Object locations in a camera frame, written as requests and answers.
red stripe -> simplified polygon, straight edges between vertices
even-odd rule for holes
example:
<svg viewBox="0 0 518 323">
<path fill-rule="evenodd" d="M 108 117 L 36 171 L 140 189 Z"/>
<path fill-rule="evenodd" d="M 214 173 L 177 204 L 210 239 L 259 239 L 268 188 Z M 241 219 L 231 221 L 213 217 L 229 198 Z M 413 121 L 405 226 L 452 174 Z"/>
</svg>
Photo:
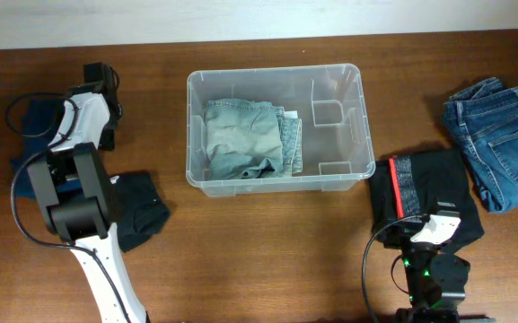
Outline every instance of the red stripe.
<svg viewBox="0 0 518 323">
<path fill-rule="evenodd" d="M 404 217 L 404 209 L 402 208 L 402 198 L 400 198 L 399 178 L 396 176 L 396 166 L 394 165 L 395 157 L 390 158 L 388 162 L 391 165 L 392 185 L 394 186 L 394 196 L 396 197 L 396 213 L 398 218 L 402 219 Z"/>
</svg>

clear plastic storage bin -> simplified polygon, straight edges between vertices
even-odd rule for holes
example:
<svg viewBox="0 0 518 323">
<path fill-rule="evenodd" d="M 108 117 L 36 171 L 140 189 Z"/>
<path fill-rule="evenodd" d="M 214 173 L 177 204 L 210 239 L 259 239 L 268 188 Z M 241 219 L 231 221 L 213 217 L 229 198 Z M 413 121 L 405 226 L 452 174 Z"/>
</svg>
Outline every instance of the clear plastic storage bin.
<svg viewBox="0 0 518 323">
<path fill-rule="evenodd" d="M 269 101 L 303 120 L 303 172 L 281 179 L 209 180 L 206 103 Z M 344 191 L 373 175 L 374 154 L 360 71 L 352 64 L 197 71 L 187 80 L 187 181 L 208 196 Z"/>
</svg>

white wall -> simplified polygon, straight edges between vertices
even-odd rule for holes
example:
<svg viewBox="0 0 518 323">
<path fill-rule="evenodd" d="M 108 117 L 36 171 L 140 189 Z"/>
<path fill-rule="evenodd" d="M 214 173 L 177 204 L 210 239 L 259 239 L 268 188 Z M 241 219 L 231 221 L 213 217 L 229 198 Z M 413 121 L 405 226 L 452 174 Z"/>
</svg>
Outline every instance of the white wall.
<svg viewBox="0 0 518 323">
<path fill-rule="evenodd" d="M 518 28 L 518 0 L 0 0 L 0 48 Z"/>
</svg>

brown wooden surface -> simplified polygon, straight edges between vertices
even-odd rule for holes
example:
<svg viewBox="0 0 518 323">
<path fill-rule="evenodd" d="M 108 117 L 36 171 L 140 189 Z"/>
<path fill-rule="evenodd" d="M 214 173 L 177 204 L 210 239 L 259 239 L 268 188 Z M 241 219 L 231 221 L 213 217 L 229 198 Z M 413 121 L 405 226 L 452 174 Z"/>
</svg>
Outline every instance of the brown wooden surface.
<svg viewBox="0 0 518 323">
<path fill-rule="evenodd" d="M 376 158 L 451 146 L 440 122 L 449 94 L 489 76 L 518 85 L 518 31 L 328 39 L 49 48 L 0 51 L 0 322 L 99 322 L 83 271 L 66 251 L 24 239 L 9 206 L 22 139 L 4 125 L 4 106 L 25 92 L 65 91 L 82 65 L 102 60 L 121 76 L 125 116 L 109 173 L 149 170 L 173 211 L 162 232 L 124 255 L 153 322 L 305 322 L 366 316 L 360 266 L 370 237 L 368 185 L 347 192 L 295 192 L 210 199 L 185 180 L 186 80 L 199 69 L 350 62 L 362 71 Z M 486 236 L 459 255 L 472 264 L 462 314 L 518 322 L 518 208 L 488 215 Z M 22 219 L 38 237 L 34 202 Z M 379 314 L 408 307 L 390 279 L 398 254 L 374 246 L 368 266 Z M 404 284 L 402 269 L 397 277 Z"/>
</svg>

navy cloth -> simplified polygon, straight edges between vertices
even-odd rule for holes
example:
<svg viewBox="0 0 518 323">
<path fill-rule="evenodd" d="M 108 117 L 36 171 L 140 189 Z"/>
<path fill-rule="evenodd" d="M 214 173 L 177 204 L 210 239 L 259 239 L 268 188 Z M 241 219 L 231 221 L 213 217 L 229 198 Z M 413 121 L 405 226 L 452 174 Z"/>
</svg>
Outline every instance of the navy cloth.
<svg viewBox="0 0 518 323">
<path fill-rule="evenodd" d="M 63 116 L 63 100 L 32 100 L 29 104 L 27 113 L 22 119 L 23 133 L 26 135 L 36 135 L 44 132 L 49 125 L 55 122 L 55 125 L 45 135 L 35 138 L 23 138 L 22 156 L 12 158 L 11 165 L 13 172 L 16 172 L 21 165 L 33 154 L 38 153 L 51 143 L 53 137 L 59 129 L 59 119 Z M 79 179 L 70 180 L 67 183 L 57 187 L 58 193 L 65 193 L 81 188 Z M 29 175 L 25 170 L 17 179 L 16 193 L 18 197 L 28 197 L 35 199 L 35 193 L 29 180 Z"/>
</svg>

